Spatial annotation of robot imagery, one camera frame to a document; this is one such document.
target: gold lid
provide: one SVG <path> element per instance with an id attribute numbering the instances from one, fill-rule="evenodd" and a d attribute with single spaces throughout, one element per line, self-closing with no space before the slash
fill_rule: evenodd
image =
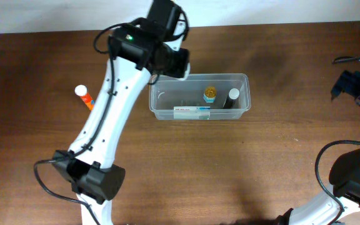
<path id="1" fill-rule="evenodd" d="M 216 97 L 216 88 L 215 87 L 207 87 L 205 89 L 205 96 L 208 98 L 215 98 Z"/>

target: green led light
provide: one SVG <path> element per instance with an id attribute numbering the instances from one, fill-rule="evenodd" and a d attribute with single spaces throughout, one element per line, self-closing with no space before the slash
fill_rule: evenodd
<path id="1" fill-rule="evenodd" d="M 133 40 L 133 37 L 132 37 L 130 34 L 128 34 L 128 35 L 126 36 L 126 39 L 129 40 L 129 41 L 132 41 L 132 40 Z"/>

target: brown wooden surface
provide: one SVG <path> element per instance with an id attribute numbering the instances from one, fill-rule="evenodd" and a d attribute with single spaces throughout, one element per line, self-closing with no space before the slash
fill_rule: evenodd
<path id="1" fill-rule="evenodd" d="M 97 31 L 0 35 L 0 224 L 80 224 L 80 207 L 46 194 L 33 163 L 67 149 L 89 111 L 75 96 L 96 98 L 106 56 Z M 219 224 L 275 218 L 321 191 L 318 151 L 360 140 L 360 108 L 330 90 L 344 69 L 333 58 L 360 56 L 360 22 L 205 27 L 184 47 L 192 73 L 245 73 L 252 108 L 237 121 L 158 121 L 141 93 L 122 133 L 115 164 L 126 168 L 114 199 L 115 224 Z M 323 178 L 351 146 L 334 147 Z M 47 185 L 74 197 L 51 166 Z M 343 221 L 360 224 L 360 213 Z"/>

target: white label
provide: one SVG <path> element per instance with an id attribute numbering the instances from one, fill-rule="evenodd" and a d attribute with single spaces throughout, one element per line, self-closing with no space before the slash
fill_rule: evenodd
<path id="1" fill-rule="evenodd" d="M 174 119 L 209 119 L 210 106 L 176 106 L 173 108 Z"/>

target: white cap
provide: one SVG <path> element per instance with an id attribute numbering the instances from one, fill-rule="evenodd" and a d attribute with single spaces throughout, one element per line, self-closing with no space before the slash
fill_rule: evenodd
<path id="1" fill-rule="evenodd" d="M 85 96 L 87 94 L 87 88 L 84 85 L 78 85 L 75 89 L 74 92 L 78 95 L 78 96 Z"/>
<path id="2" fill-rule="evenodd" d="M 236 100 L 240 96 L 240 91 L 237 88 L 233 88 L 229 92 L 229 97 L 233 100 Z"/>

